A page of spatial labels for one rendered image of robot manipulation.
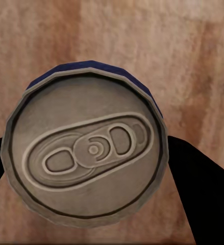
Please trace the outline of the can of soda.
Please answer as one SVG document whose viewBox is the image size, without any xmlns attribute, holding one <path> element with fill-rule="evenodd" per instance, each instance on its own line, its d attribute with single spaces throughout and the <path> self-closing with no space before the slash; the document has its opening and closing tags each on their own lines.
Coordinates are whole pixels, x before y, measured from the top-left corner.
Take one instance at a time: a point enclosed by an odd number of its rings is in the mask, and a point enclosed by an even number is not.
<svg viewBox="0 0 224 245">
<path fill-rule="evenodd" d="M 8 185 L 55 225 L 92 229 L 142 209 L 169 161 L 149 89 L 123 68 L 59 64 L 33 80 L 5 120 Z"/>
</svg>

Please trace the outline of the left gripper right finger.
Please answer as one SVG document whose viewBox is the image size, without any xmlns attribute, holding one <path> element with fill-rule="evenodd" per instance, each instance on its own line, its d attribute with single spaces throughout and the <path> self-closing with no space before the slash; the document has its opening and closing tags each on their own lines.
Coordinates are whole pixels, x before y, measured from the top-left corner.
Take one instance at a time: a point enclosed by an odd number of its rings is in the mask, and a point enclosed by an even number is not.
<svg viewBox="0 0 224 245">
<path fill-rule="evenodd" d="M 183 139 L 168 136 L 168 150 L 196 245 L 224 245 L 224 169 Z"/>
</svg>

